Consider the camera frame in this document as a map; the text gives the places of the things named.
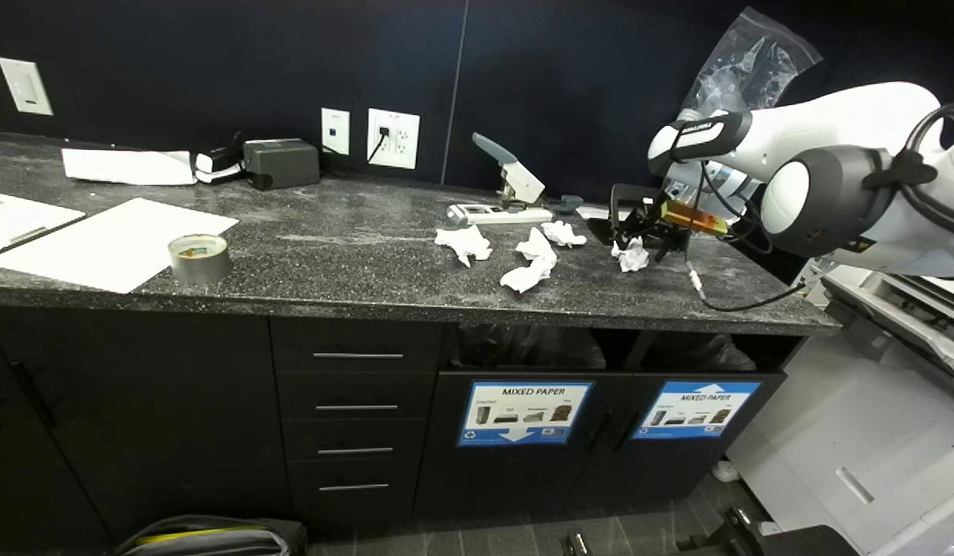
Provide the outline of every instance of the blue label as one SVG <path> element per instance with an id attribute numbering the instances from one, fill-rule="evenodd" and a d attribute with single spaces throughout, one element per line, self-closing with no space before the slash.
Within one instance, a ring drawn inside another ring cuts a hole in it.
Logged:
<path id="1" fill-rule="evenodd" d="M 720 439 L 731 417 L 752 397 L 752 381 L 668 381 L 656 406 L 641 417 L 636 441 Z"/>
<path id="2" fill-rule="evenodd" d="M 459 449 L 568 443 L 592 382 L 477 382 Z"/>

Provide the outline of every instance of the paper sheet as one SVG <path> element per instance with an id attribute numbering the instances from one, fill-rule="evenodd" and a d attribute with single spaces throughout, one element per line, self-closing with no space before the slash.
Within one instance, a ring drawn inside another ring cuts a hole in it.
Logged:
<path id="1" fill-rule="evenodd" d="M 222 233 L 234 220 L 132 198 L 70 229 L 0 252 L 0 268 L 131 293 L 170 265 L 180 233 Z"/>
<path id="2" fill-rule="evenodd" d="M 79 220 L 82 213 L 0 193 L 0 251 Z"/>
<path id="3" fill-rule="evenodd" d="M 63 148 L 64 176 L 127 184 L 194 184 L 188 152 Z"/>

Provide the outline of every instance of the black wall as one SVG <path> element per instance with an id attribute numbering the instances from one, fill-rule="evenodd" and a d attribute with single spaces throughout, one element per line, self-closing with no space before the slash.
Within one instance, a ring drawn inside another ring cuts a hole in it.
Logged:
<path id="1" fill-rule="evenodd" d="M 57 120 L 0 127 L 140 148 L 302 134 L 318 106 L 424 114 L 428 181 L 494 189 L 470 134 L 519 152 L 554 192 L 641 181 L 742 0 L 0 0 L 0 52 L 53 73 Z M 954 100 L 954 5 L 941 0 L 751 0 L 824 66 L 792 100 L 907 76 Z"/>

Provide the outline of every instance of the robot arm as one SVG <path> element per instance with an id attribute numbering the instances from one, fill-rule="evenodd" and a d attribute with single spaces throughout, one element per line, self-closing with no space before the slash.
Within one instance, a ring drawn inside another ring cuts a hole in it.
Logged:
<path id="1" fill-rule="evenodd" d="M 720 198 L 767 184 L 760 210 L 744 220 L 781 251 L 954 274 L 954 144 L 946 152 L 939 141 L 939 116 L 950 114 L 915 82 L 855 87 L 804 106 L 665 127 L 647 161 L 682 201 L 714 165 L 739 171 L 739 178 L 706 178 Z"/>

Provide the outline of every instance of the countertop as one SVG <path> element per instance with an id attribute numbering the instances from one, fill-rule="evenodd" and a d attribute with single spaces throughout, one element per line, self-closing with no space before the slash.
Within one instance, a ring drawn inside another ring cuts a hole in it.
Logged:
<path id="1" fill-rule="evenodd" d="M 694 296 L 682 257 L 640 274 L 622 274 L 608 247 L 560 251 L 546 283 L 516 296 L 501 274 L 522 265 L 516 245 L 527 224 L 485 224 L 494 257 L 464 268 L 435 229 L 451 229 L 451 201 L 492 201 L 464 189 L 379 184 L 324 178 L 320 184 L 261 192 L 248 181 L 194 189 L 131 189 L 70 181 L 63 141 L 0 134 L 0 192 L 109 210 L 131 198 L 234 216 L 227 230 L 231 273 L 219 293 L 181 290 L 170 268 L 119 296 L 0 268 L 0 304 L 94 311 L 188 311 L 278 317 L 402 317 L 494 321 L 644 329 L 814 334 L 838 326 L 806 300 L 781 300 L 752 311 L 714 311 Z M 783 283 L 735 247 L 694 238 L 691 259 L 720 302 L 751 302 Z"/>

